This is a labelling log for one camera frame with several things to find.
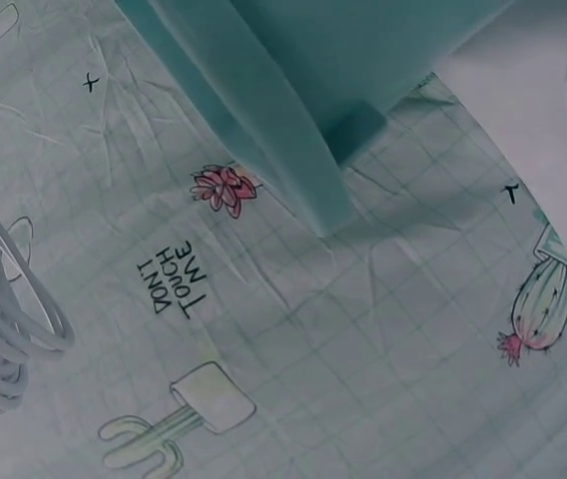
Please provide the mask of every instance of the pink flower drawing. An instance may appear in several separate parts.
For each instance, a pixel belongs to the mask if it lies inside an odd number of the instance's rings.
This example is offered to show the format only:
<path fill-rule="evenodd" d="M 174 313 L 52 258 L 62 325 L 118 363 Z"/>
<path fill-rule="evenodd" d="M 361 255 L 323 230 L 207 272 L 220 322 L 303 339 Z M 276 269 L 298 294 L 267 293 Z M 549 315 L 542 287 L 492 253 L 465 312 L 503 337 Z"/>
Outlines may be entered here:
<path fill-rule="evenodd" d="M 253 181 L 247 176 L 238 175 L 230 166 L 207 165 L 200 172 L 193 173 L 193 177 L 196 184 L 191 188 L 193 199 L 211 202 L 216 212 L 225 206 L 234 219 L 242 213 L 242 201 L 257 197 Z"/>

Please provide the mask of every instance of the white surface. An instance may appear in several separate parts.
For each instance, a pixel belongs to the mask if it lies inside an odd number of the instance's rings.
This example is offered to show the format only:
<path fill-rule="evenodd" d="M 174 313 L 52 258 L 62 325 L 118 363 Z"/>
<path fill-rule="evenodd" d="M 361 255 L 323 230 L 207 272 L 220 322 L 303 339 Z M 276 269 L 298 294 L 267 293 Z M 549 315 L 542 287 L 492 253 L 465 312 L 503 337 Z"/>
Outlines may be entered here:
<path fill-rule="evenodd" d="M 141 479 L 162 456 L 172 479 L 567 477 L 567 259 L 449 91 L 392 112 L 344 173 L 356 220 L 319 240 L 222 169 L 112 3 L 17 8 L 0 221 L 77 342 L 0 416 L 0 479 Z M 170 390 L 211 361 L 257 406 L 223 434 Z"/>
<path fill-rule="evenodd" d="M 519 0 L 437 73 L 567 247 L 567 0 Z"/>

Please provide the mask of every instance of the cactus illustration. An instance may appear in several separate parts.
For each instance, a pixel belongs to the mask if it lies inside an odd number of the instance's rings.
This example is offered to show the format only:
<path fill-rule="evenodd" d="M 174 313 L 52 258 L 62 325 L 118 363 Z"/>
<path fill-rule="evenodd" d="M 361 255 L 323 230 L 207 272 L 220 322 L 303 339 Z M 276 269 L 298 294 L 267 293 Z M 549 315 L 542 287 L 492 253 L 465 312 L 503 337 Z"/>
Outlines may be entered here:
<path fill-rule="evenodd" d="M 567 323 L 567 251 L 550 225 L 534 250 L 540 259 L 520 287 L 512 311 L 511 334 L 499 333 L 498 349 L 509 365 L 519 365 L 521 349 L 547 351 Z"/>
<path fill-rule="evenodd" d="M 169 479 L 184 467 L 184 456 L 176 441 L 200 427 L 223 434 L 257 410 L 215 362 L 189 372 L 171 384 L 171 391 L 181 407 L 157 424 L 137 416 L 122 416 L 100 428 L 99 436 L 105 441 L 130 436 L 104 456 L 106 467 L 126 469 L 160 454 L 162 464 L 144 478 Z"/>

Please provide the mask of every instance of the light blue fabric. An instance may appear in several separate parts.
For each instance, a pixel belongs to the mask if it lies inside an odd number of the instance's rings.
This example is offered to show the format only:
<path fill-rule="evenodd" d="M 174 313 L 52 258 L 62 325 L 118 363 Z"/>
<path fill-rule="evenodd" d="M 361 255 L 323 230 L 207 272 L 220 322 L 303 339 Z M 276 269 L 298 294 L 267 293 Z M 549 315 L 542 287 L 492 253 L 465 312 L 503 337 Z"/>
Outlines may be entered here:
<path fill-rule="evenodd" d="M 327 236 L 351 213 L 337 163 L 382 127 L 352 113 L 388 110 L 509 0 L 117 3 L 231 154 Z"/>

